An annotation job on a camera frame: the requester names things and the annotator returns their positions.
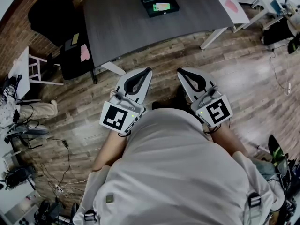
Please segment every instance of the khaki pants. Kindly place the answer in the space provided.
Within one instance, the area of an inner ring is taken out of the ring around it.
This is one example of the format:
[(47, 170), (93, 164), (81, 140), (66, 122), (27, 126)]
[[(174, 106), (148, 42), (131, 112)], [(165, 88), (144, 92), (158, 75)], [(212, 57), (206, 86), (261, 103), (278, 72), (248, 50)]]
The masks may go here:
[(19, 122), (22, 122), (29, 117), (30, 119), (54, 117), (57, 115), (57, 112), (57, 105), (52, 103), (33, 103), (30, 105), (24, 105), (20, 108)]

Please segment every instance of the pink paper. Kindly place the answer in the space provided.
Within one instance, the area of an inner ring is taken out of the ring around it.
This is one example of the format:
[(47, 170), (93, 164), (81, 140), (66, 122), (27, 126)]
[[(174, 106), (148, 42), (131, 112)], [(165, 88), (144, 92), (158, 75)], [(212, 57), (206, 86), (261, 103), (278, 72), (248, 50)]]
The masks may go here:
[(80, 56), (80, 58), (81, 58), (81, 62), (90, 59), (90, 52), (89, 52), (86, 44), (83, 44), (81, 46), (81, 56)]
[(231, 0), (226, 0), (225, 6), (228, 7), (229, 9), (231, 9), (235, 13), (239, 12), (239, 9)]

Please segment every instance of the strap buckle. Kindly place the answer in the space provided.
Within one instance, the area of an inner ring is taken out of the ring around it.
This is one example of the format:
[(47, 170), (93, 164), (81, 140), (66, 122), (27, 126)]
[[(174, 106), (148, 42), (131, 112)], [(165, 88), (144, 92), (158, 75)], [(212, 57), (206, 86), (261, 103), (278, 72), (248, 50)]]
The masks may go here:
[(97, 219), (96, 219), (96, 213), (94, 210), (90, 209), (88, 210), (85, 214), (84, 214), (84, 220), (86, 222), (91, 222), (91, 221), (94, 221), (96, 222)]
[(258, 193), (251, 193), (248, 197), (248, 204), (249, 208), (257, 207), (261, 204), (262, 198), (259, 196)]

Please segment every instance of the gray table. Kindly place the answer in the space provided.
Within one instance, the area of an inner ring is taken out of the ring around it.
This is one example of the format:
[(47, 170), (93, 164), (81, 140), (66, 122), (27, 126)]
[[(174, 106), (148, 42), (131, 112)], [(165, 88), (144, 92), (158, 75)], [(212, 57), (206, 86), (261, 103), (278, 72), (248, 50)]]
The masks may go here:
[(84, 15), (95, 66), (167, 39), (233, 26), (218, 0), (176, 1), (178, 12), (149, 18), (140, 0), (86, 0)]

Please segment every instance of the sticky note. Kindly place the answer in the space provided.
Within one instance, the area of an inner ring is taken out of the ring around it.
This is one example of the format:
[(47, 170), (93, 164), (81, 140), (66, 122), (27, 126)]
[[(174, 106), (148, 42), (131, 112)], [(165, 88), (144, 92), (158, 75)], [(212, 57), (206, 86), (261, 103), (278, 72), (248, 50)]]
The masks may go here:
[(81, 62), (90, 59), (90, 52), (89, 52), (86, 44), (83, 44), (81, 46), (81, 56), (80, 56), (80, 59), (81, 59)]
[(165, 11), (165, 10), (170, 10), (170, 4), (169, 3), (157, 3), (156, 8), (158, 11)]
[(73, 36), (72, 45), (74, 45), (78, 42), (78, 37), (79, 37), (79, 33), (77, 33)]
[(231, 9), (235, 13), (239, 12), (238, 7), (231, 0), (226, 0), (225, 6), (228, 7), (229, 9)]

